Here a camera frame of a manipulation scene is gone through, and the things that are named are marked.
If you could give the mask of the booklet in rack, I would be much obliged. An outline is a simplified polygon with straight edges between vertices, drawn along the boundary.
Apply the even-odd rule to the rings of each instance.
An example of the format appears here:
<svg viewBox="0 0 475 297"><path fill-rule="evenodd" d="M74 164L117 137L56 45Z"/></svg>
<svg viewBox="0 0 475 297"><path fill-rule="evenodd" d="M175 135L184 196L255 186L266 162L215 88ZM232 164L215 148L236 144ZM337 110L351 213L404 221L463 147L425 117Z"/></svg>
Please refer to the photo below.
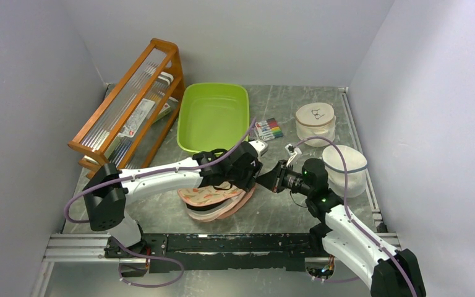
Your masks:
<svg viewBox="0 0 475 297"><path fill-rule="evenodd" d="M143 98L131 116L118 133L118 137L130 137L136 135L143 122L150 119L151 114L155 110L156 102Z"/></svg>

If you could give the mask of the wooden rack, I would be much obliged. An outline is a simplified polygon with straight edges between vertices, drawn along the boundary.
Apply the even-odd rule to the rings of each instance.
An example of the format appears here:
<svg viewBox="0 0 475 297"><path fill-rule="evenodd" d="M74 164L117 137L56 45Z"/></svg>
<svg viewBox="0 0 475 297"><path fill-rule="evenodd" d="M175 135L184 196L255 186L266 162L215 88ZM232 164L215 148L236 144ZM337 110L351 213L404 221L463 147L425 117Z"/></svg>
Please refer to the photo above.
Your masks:
<svg viewBox="0 0 475 297"><path fill-rule="evenodd" d="M178 46L152 39L69 142L72 150L83 155L79 165L88 170L86 177L107 163L119 169L149 166L178 117L185 89ZM150 119L132 138L118 137L143 98L156 102Z"/></svg>

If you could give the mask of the white cylindrical mesh bag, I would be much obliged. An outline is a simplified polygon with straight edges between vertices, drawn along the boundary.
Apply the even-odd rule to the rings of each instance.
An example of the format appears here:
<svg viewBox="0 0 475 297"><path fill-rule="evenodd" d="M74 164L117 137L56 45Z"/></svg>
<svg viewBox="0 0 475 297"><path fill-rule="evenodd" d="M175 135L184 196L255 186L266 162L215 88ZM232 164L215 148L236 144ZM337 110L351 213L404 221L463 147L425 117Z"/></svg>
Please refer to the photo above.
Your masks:
<svg viewBox="0 0 475 297"><path fill-rule="evenodd" d="M309 103L295 113L296 134L303 140L320 136L334 141L336 116L332 105L323 102Z"/></svg>

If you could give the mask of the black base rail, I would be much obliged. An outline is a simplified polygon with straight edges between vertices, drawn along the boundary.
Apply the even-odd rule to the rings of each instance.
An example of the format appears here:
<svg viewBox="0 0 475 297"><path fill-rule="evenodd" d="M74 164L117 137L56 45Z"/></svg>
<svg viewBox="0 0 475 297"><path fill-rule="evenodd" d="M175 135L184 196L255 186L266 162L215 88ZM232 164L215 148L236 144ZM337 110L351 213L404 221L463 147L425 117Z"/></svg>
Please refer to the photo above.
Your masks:
<svg viewBox="0 0 475 297"><path fill-rule="evenodd" d="M103 256L149 273L185 270L285 269L303 272L331 258L309 233L159 234L123 251L108 238Z"/></svg>

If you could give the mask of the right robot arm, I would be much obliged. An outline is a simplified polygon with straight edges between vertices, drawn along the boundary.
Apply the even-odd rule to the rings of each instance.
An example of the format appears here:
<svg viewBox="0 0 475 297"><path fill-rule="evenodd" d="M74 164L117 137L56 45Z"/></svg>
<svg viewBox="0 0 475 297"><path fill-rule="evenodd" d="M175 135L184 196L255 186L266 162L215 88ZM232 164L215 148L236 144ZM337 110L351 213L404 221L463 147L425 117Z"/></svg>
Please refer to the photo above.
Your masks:
<svg viewBox="0 0 475 297"><path fill-rule="evenodd" d="M285 189L305 196L309 213L319 224L309 231L309 249L316 256L333 255L368 287L371 296L425 296L417 257L398 250L363 225L328 185L322 160L310 158L301 172L281 160L256 182L274 193Z"/></svg>

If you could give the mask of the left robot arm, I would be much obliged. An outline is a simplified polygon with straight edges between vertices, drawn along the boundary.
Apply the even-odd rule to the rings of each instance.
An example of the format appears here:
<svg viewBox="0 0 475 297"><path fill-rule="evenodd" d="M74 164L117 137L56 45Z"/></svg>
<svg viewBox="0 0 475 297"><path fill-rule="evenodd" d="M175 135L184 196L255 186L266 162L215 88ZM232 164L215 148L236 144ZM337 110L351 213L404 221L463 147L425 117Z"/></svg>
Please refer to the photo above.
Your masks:
<svg viewBox="0 0 475 297"><path fill-rule="evenodd" d="M126 212L126 205L150 195L179 189L229 183L249 191L255 186L267 144L259 140L242 142L231 150L200 152L176 163L119 170L103 165L84 187L88 224L92 231L107 231L121 242L131 257L141 256L147 247L138 223Z"/></svg>

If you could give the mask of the green plastic tub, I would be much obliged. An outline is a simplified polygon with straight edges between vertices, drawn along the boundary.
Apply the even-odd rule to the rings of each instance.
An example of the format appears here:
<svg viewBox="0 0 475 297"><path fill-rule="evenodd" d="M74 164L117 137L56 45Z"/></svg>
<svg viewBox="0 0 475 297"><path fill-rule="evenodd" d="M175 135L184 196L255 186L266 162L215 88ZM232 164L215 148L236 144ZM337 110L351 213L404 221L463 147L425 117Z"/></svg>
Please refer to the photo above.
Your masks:
<svg viewBox="0 0 475 297"><path fill-rule="evenodd" d="M195 154L230 149L250 124L249 95L236 84L197 83L185 89L178 116L176 141Z"/></svg>

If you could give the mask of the white round mesh bag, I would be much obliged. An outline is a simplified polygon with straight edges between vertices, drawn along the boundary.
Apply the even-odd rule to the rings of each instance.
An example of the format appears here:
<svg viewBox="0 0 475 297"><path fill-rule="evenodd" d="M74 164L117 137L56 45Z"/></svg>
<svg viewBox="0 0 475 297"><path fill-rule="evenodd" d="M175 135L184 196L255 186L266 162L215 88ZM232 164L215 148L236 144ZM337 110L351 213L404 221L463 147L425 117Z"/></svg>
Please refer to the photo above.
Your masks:
<svg viewBox="0 0 475 297"><path fill-rule="evenodd" d="M367 160L365 156L346 145L337 145L346 164L344 170L340 154L332 146L324 148L322 160L328 173L329 188L338 196L346 191L347 198L360 196L366 190Z"/></svg>

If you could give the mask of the marker pen pack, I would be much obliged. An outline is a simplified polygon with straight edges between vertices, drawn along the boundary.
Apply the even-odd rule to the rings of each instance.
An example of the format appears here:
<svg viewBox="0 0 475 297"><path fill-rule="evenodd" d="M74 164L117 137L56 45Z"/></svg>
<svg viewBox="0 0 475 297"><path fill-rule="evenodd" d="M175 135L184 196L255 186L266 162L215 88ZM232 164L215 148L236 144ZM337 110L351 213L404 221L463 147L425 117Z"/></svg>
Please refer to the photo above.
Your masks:
<svg viewBox="0 0 475 297"><path fill-rule="evenodd" d="M256 139L261 141L269 141L284 136L281 127L275 118L266 119L255 123Z"/></svg>

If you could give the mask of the floral mesh laundry bag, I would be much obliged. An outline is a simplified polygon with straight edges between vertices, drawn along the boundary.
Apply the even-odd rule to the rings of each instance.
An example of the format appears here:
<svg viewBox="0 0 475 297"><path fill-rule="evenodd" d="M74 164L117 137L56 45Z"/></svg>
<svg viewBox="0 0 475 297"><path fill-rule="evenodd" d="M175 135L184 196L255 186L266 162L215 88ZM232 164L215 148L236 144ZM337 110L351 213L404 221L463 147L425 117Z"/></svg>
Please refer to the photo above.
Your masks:
<svg viewBox="0 0 475 297"><path fill-rule="evenodd" d="M256 187L245 191L229 183L226 189L207 186L195 189L177 190L179 198L185 203L186 214L198 222L212 222L227 218L241 209L253 196Z"/></svg>

